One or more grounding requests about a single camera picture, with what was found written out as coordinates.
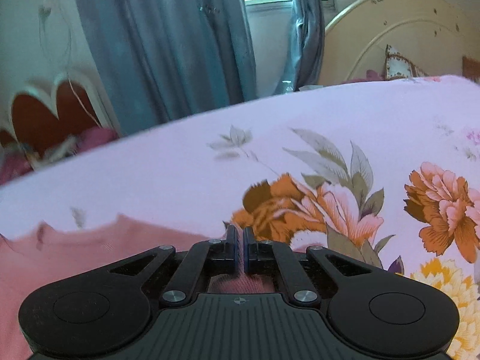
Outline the pink long sleeve sweater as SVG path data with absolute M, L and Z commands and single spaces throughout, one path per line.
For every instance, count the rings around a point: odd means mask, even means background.
M 94 230 L 61 232 L 40 223 L 16 240 L 1 239 L 1 358 L 28 359 L 18 312 L 35 289 L 114 263 L 159 245 L 186 251 L 206 236 L 140 222 L 120 215 Z

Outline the pile of clothes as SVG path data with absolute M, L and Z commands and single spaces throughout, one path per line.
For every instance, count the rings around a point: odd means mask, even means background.
M 1 146 L 1 185 L 39 171 L 66 158 L 104 146 L 119 138 L 115 130 L 92 127 L 79 135 L 69 135 L 59 144 L 46 149 L 43 154 L 27 144 L 8 143 Z

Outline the floral white bed sheet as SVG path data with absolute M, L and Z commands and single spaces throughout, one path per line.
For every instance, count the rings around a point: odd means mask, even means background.
M 120 215 L 220 238 L 228 224 L 323 245 L 448 294 L 448 353 L 479 357 L 479 86 L 337 85 L 155 127 L 1 188 L 1 239 Z

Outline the blue tied curtain right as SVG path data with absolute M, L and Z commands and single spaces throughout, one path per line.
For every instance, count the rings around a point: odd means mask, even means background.
M 286 63 L 276 94 L 317 83 L 323 58 L 325 21 L 321 0 L 293 0 Z

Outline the blue curtain left panel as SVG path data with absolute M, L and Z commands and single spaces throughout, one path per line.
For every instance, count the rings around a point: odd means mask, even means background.
M 244 0 L 76 0 L 76 5 L 123 133 L 256 97 Z

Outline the red heart shaped headboard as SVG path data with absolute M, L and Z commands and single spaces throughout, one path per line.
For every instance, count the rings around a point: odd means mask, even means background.
M 96 86 L 82 72 L 61 72 L 50 89 L 27 83 L 1 109 L 1 146 L 18 142 L 43 154 L 95 127 L 114 130 Z

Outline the patterned cushion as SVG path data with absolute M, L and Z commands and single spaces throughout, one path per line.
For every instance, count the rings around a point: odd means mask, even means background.
M 426 77 L 427 73 L 419 66 L 404 57 L 391 45 L 385 48 L 384 78 L 385 80 L 398 80 L 416 77 Z

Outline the orange patterned pillow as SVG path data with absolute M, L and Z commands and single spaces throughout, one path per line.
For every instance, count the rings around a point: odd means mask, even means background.
M 462 76 L 480 84 L 480 61 L 464 55 L 462 57 Z

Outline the cream arched headboard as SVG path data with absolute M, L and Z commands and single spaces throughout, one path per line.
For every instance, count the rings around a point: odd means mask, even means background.
M 446 0 L 357 0 L 326 26 L 319 85 L 384 72 L 388 46 L 430 76 L 460 75 L 479 59 L 479 26 Z

